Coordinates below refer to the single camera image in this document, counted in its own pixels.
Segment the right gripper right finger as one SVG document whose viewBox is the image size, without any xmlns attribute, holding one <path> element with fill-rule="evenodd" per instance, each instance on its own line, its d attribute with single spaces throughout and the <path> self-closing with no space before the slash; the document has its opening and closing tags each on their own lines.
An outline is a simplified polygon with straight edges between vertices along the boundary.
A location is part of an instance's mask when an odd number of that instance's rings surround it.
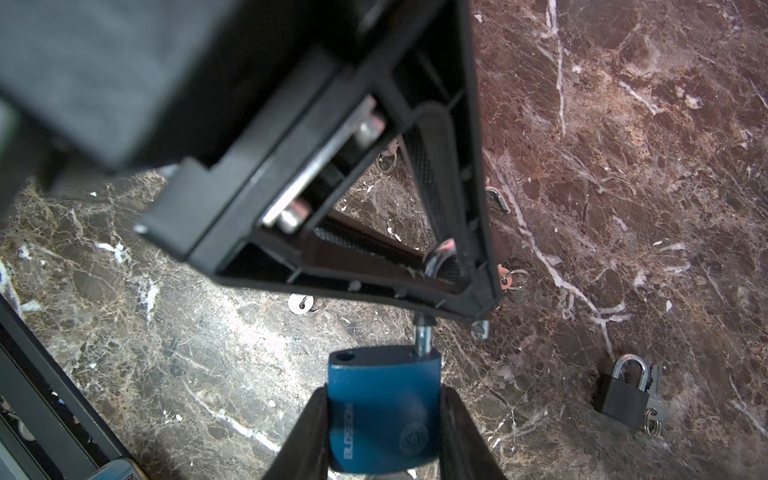
<svg viewBox="0 0 768 480">
<path fill-rule="evenodd" d="M 506 480 L 455 389 L 441 386 L 439 471 L 442 480 Z"/>
</svg>

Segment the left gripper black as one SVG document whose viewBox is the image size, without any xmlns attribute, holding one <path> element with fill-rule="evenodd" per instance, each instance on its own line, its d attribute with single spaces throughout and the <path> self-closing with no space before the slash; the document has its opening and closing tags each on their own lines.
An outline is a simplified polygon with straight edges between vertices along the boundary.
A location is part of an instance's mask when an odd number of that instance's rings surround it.
<svg viewBox="0 0 768 480">
<path fill-rule="evenodd" d="M 314 46 L 345 63 L 462 1 L 5 1 L 1 213 L 54 183 L 216 163 Z"/>
</svg>

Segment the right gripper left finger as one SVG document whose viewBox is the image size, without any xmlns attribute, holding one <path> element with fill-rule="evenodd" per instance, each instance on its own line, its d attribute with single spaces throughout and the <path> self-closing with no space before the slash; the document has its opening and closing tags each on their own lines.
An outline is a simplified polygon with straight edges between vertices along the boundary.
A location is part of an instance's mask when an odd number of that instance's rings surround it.
<svg viewBox="0 0 768 480">
<path fill-rule="evenodd" d="M 317 388 L 280 448 L 264 480 L 326 480 L 329 470 L 327 387 Z"/>
</svg>

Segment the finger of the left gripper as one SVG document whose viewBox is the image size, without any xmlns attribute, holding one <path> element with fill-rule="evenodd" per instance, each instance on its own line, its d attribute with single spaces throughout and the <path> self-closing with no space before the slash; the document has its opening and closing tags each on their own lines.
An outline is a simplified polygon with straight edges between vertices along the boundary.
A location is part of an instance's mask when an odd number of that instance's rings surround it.
<svg viewBox="0 0 768 480">
<path fill-rule="evenodd" d="M 430 227 L 456 254 L 445 277 L 399 263 L 383 302 L 442 318 L 480 318 L 500 300 L 484 183 L 467 1 L 396 1 L 383 22 L 383 103 L 398 120 Z"/>
<path fill-rule="evenodd" d="M 237 288 L 306 293 L 380 303 L 442 318 L 472 318 L 474 301 L 457 284 L 431 279 L 419 259 L 399 247 L 392 261 L 326 242 L 314 234 L 287 238 L 257 231 L 215 282 Z"/>
</svg>

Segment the blue padlock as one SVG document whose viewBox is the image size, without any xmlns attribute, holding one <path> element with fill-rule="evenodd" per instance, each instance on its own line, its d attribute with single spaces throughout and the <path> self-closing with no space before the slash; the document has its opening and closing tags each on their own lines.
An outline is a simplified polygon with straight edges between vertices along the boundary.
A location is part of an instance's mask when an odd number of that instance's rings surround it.
<svg viewBox="0 0 768 480">
<path fill-rule="evenodd" d="M 412 344 L 329 355 L 329 465 L 334 471 L 386 475 L 438 458 L 442 355 L 432 346 L 435 324 L 435 318 L 417 314 Z"/>
</svg>

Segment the black padlock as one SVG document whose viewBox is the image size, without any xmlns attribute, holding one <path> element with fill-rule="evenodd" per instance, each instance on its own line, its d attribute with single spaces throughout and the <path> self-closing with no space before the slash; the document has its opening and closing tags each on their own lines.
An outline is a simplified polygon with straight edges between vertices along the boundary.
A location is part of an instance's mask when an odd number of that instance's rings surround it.
<svg viewBox="0 0 768 480">
<path fill-rule="evenodd" d="M 635 383 L 628 383 L 623 373 L 630 363 L 640 368 Z M 649 365 L 635 354 L 620 356 L 609 374 L 603 373 L 593 397 L 593 408 L 626 427 L 657 438 L 667 420 L 667 408 L 659 393 L 662 366 Z"/>
</svg>

